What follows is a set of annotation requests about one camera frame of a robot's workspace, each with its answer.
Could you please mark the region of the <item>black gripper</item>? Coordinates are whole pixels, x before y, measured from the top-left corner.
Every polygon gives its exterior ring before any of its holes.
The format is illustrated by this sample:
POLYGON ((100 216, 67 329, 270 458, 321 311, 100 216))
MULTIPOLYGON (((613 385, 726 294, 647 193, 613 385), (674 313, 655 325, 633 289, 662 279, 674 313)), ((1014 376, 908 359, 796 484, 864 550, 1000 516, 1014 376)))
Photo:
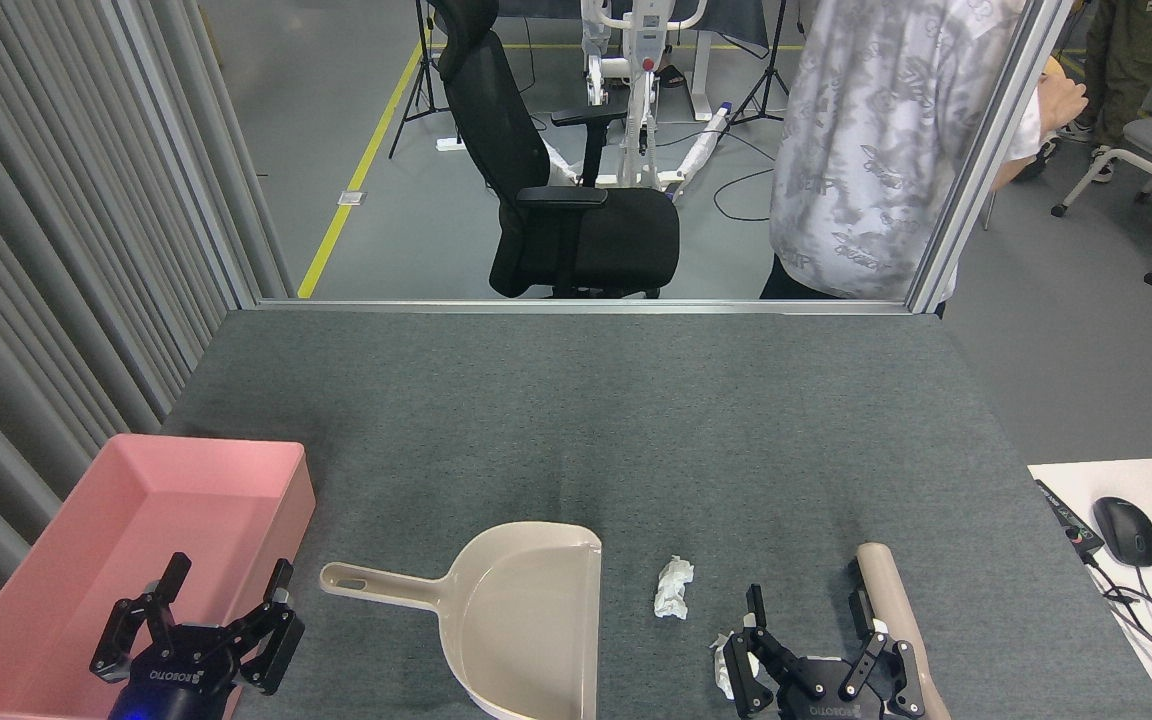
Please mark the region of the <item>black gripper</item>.
POLYGON ((172 602, 192 562, 174 552, 160 579, 111 607, 90 670, 106 683, 128 680, 118 719, 223 719, 236 675, 259 694, 276 694, 305 624, 291 609, 294 566, 278 559, 262 602, 229 626, 175 624, 172 602), (151 646, 132 659, 141 626, 151 646))
POLYGON ((755 717, 772 702, 776 702, 781 719, 925 717, 927 703, 922 682, 909 670, 916 660, 914 644, 893 637, 890 629, 876 616, 865 589, 855 588, 849 596, 861 641, 861 653, 852 661, 795 655, 765 629, 760 585, 749 585, 746 602, 753 624, 733 632, 723 644, 723 661, 738 717, 755 717), (750 659, 768 670, 780 687, 776 694, 756 682, 750 659), (886 698, 870 685, 870 676, 878 669, 890 679, 890 696, 886 698))

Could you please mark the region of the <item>person's hand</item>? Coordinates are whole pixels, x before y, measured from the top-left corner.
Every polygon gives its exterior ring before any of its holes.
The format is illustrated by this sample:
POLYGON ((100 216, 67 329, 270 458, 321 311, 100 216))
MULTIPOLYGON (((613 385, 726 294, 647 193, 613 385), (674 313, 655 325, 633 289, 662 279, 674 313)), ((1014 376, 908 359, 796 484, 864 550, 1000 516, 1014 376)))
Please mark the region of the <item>person's hand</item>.
POLYGON ((1043 74, 1037 86, 1041 126, 1052 131, 1079 118, 1087 105, 1085 86, 1060 74, 1043 74))

